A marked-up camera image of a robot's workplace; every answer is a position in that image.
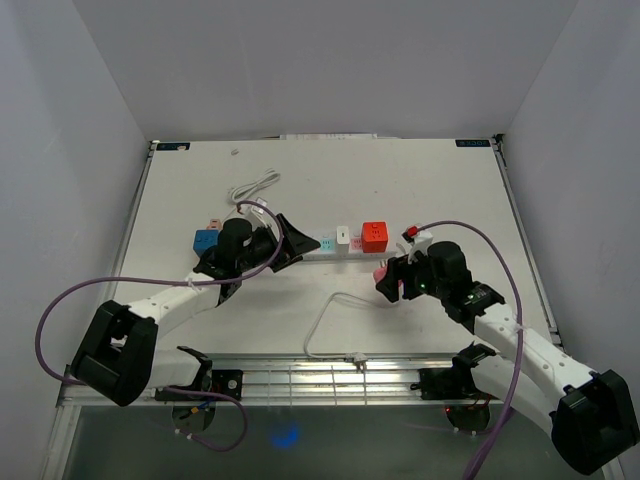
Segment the white multicolour power strip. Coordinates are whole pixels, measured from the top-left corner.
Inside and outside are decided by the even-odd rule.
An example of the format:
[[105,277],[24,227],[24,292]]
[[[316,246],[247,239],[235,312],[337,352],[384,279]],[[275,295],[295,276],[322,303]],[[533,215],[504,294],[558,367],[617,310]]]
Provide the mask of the white multicolour power strip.
[[303,261],[360,261],[360,260],[387,260],[394,257],[398,250],[387,248],[384,252],[365,253],[359,234],[349,236],[349,244],[338,239],[339,231],[316,230],[310,237],[320,243],[320,247],[302,256]]

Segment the pink usb charger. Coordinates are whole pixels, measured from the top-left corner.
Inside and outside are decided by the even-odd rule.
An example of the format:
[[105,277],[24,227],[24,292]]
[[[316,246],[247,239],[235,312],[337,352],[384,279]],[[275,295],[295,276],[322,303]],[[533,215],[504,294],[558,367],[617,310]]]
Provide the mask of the pink usb charger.
[[218,219],[212,219],[206,227],[207,231],[220,232],[222,230],[222,222]]

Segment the red cube socket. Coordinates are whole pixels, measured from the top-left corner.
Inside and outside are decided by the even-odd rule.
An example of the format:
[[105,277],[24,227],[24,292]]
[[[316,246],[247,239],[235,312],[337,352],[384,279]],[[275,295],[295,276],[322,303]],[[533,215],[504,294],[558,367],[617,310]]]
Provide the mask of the red cube socket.
[[384,221],[364,222],[361,229],[361,246],[365,254],[378,254],[387,250],[389,233]]

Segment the pink plug adapter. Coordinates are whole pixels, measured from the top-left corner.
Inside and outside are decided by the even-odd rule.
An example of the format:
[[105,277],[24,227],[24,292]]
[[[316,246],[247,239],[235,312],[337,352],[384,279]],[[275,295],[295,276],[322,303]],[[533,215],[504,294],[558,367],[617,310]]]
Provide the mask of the pink plug adapter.
[[374,278],[374,282],[378,283],[381,280],[384,279],[384,277],[386,276],[387,273],[387,266],[381,266],[379,268],[377,268],[374,272],[373,272],[373,278]]

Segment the blue cube plug adapter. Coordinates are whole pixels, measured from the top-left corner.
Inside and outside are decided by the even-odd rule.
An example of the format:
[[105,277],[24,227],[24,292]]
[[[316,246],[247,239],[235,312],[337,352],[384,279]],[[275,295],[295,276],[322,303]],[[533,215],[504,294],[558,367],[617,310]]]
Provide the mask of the blue cube plug adapter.
[[218,243],[219,231],[217,229],[201,229],[197,230],[193,240],[193,251],[198,257],[211,247]]

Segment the white charger block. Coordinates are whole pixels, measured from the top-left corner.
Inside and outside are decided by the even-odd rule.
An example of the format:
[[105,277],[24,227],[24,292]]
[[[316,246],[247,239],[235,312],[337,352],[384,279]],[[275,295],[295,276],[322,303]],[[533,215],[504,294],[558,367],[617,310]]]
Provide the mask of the white charger block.
[[350,231],[347,226],[341,225],[336,228],[336,244],[341,248],[349,248],[351,243]]

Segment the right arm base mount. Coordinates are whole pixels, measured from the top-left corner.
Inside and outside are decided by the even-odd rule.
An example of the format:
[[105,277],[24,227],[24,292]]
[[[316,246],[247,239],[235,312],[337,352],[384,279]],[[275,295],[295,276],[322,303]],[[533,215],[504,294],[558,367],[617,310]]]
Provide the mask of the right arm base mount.
[[477,388],[472,371],[481,360],[496,355],[491,347],[472,342],[452,358],[449,367],[419,369],[419,380],[412,383],[410,389],[419,391],[422,400],[494,399],[494,396]]

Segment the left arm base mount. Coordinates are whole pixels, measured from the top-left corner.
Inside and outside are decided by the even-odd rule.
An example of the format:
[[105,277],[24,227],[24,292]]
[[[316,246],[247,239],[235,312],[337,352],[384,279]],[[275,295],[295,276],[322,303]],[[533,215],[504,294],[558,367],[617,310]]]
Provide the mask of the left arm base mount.
[[208,355],[179,346],[155,352],[147,387],[157,401],[213,400],[210,393],[240,400],[243,376],[239,369],[216,369]]

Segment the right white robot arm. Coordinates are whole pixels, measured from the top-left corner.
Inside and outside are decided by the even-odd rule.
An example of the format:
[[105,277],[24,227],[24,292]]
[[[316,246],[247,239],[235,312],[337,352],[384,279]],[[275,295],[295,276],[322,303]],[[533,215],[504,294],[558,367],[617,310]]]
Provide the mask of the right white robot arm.
[[374,274],[388,301],[422,295],[440,301],[447,316],[478,337],[451,367],[420,373],[425,399],[463,399],[478,393],[506,402],[541,428],[561,458],[590,475],[639,442],[626,381],[599,373],[517,322],[497,291],[473,280],[460,247],[437,242],[389,259]]

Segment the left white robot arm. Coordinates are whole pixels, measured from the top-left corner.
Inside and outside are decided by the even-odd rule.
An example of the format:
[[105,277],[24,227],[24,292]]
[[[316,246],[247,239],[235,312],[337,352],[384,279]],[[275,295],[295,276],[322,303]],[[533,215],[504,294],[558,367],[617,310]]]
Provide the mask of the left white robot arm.
[[245,274],[260,267],[278,272],[320,248],[283,215],[275,220],[275,226],[228,220],[182,285],[128,304],[100,305],[72,360],[71,375],[119,406],[131,404],[147,388],[205,397],[214,388],[211,359],[185,346],[161,350],[157,341],[229,300]]

